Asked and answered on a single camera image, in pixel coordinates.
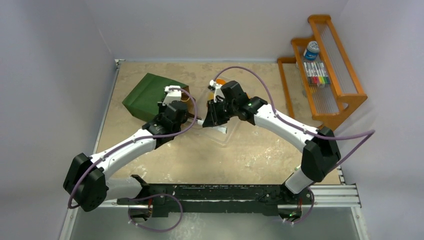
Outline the metal tongs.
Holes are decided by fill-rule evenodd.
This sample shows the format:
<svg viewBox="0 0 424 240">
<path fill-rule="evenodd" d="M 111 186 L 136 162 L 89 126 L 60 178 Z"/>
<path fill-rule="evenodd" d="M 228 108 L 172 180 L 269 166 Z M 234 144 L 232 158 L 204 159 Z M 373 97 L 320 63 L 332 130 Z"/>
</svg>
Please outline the metal tongs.
<svg viewBox="0 0 424 240">
<path fill-rule="evenodd" d="M 195 125 L 201 126 L 202 128 L 211 128 L 215 131 L 218 131 L 222 134 L 227 134 L 228 132 L 228 128 L 226 126 L 223 125 L 210 125 L 210 126 L 206 126 L 204 124 L 204 120 L 202 120 L 200 117 L 194 117 L 193 114 L 189 114 L 188 118 L 187 118 L 187 122 L 190 123 L 194 123 Z"/>
</svg>

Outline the green paper bag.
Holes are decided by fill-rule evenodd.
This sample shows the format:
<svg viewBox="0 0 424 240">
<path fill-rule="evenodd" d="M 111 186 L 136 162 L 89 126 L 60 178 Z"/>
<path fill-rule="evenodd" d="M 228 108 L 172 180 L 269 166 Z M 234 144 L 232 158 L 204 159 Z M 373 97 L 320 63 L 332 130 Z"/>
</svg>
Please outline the green paper bag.
<svg viewBox="0 0 424 240">
<path fill-rule="evenodd" d="M 122 104 L 133 117 L 149 122 L 159 112 L 158 102 L 165 97 L 166 86 L 179 86 L 190 92 L 189 86 L 185 83 L 147 73 L 124 98 Z"/>
</svg>

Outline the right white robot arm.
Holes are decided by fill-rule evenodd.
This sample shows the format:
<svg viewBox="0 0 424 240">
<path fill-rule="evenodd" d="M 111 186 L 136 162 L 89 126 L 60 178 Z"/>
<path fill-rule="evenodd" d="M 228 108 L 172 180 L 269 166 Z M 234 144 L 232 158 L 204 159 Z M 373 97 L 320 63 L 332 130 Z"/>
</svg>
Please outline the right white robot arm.
<svg viewBox="0 0 424 240">
<path fill-rule="evenodd" d="M 231 118 L 238 117 L 241 121 L 276 134 L 301 152 L 300 169 L 281 186 L 280 196 L 284 202 L 292 204 L 298 200 L 302 190 L 321 182 L 341 159 L 330 128 L 318 129 L 307 125 L 299 130 L 300 122 L 273 111 L 272 105 L 258 96 L 249 97 L 234 80 L 222 84 L 211 80 L 208 89 L 213 92 L 213 97 L 207 101 L 207 114 L 202 127 L 221 126 Z"/>
</svg>

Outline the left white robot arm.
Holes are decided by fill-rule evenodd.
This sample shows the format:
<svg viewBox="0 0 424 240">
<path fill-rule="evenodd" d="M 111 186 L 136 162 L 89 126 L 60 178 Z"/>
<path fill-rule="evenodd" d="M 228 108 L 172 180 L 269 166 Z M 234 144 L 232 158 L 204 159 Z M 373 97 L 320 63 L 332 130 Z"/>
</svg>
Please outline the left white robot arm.
<svg viewBox="0 0 424 240">
<path fill-rule="evenodd" d="M 107 199 L 111 187 L 109 178 L 139 156 L 152 152 L 182 134 L 189 107 L 175 100 L 160 108 L 159 113 L 126 140 L 115 146 L 87 156 L 76 155 L 70 164 L 63 182 L 69 194 L 67 207 L 81 207 L 85 212 L 97 208 Z"/>
</svg>

